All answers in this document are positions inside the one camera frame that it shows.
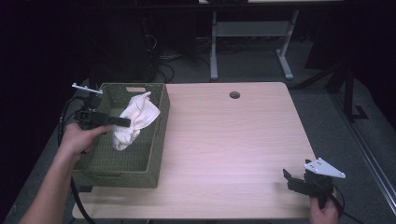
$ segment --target basket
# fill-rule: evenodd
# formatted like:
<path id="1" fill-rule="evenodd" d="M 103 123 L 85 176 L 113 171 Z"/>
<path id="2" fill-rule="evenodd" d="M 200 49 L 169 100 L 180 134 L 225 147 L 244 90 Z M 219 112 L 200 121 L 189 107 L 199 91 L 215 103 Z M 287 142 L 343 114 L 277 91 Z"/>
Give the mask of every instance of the basket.
<path id="1" fill-rule="evenodd" d="M 95 149 L 82 155 L 73 177 L 83 186 L 149 188 L 158 186 L 163 141 L 169 114 L 169 96 L 164 84 L 104 83 L 102 103 L 97 111 L 119 117 L 131 98 L 151 91 L 150 101 L 161 111 L 134 142 L 123 151 L 112 146 L 113 133 L 100 135 Z"/>

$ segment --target white cloth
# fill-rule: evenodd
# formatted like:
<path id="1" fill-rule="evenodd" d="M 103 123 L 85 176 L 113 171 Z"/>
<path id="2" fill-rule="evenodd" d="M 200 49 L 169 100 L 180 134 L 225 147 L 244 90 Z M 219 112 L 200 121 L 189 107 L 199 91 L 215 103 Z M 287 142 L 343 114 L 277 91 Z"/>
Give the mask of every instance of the white cloth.
<path id="1" fill-rule="evenodd" d="M 151 92 L 148 91 L 141 95 L 131 98 L 127 108 L 121 113 L 120 118 L 130 119 L 131 126 L 116 126 L 113 131 L 113 147 L 116 150 L 124 150 L 140 134 L 140 130 L 146 128 L 154 121 L 160 110 L 150 100 Z"/>

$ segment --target human arm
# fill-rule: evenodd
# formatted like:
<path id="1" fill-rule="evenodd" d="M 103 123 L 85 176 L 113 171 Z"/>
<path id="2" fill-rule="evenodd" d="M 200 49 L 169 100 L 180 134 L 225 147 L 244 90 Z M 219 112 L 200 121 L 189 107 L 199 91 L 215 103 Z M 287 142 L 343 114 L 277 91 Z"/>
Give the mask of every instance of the human arm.
<path id="1" fill-rule="evenodd" d="M 310 197 L 309 220 L 311 224 L 336 224 L 338 210 L 332 200 L 327 200 L 322 209 L 319 208 L 318 198 Z"/>
<path id="2" fill-rule="evenodd" d="M 64 137 L 33 203 L 20 223 L 62 223 L 74 165 L 83 151 L 93 148 L 93 139 L 111 130 L 100 126 L 82 131 L 76 123 L 67 125 Z"/>

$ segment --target human hand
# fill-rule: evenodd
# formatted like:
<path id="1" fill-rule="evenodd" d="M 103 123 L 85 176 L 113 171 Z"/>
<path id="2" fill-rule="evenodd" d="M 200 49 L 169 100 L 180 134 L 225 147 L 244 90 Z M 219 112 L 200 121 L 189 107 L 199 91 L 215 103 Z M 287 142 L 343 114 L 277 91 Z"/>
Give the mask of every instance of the human hand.
<path id="1" fill-rule="evenodd" d="M 332 200 L 327 200 L 322 209 L 319 208 L 318 198 L 309 198 L 309 220 L 311 224 L 336 224 L 338 210 Z"/>
<path id="2" fill-rule="evenodd" d="M 78 161 L 81 152 L 89 152 L 93 148 L 96 136 L 111 129 L 112 125 L 107 125 L 83 131 L 76 123 L 71 123 L 66 126 L 57 155 Z"/>

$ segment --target grommet hole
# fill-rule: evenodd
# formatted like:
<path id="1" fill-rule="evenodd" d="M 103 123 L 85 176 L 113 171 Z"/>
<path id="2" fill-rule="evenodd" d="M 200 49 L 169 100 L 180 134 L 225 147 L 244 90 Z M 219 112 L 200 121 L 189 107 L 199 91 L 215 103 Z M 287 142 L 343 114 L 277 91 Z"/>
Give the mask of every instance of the grommet hole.
<path id="1" fill-rule="evenodd" d="M 237 91 L 232 91 L 230 92 L 230 97 L 233 99 L 238 99 L 239 97 L 241 97 L 241 94 Z"/>

